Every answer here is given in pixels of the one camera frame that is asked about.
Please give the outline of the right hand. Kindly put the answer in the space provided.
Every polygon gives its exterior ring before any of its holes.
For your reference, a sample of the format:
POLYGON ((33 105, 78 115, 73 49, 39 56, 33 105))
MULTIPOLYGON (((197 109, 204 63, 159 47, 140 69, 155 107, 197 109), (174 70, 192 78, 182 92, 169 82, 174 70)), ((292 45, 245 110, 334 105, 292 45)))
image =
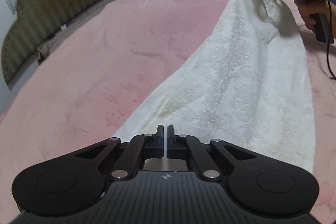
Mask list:
MULTIPOLYGON (((330 23, 330 13, 329 13, 329 4, 327 0, 317 0, 310 2, 308 4, 301 4, 298 0, 294 0, 295 5, 299 10, 301 18, 305 22, 306 28, 313 30, 315 27, 315 20, 311 17, 312 14, 323 14, 326 16, 327 21, 330 23)), ((331 15, 333 16, 333 26, 332 26, 332 35, 333 38, 336 37, 335 30, 335 16, 336 16, 336 6, 335 0, 330 0, 331 6, 331 15)))

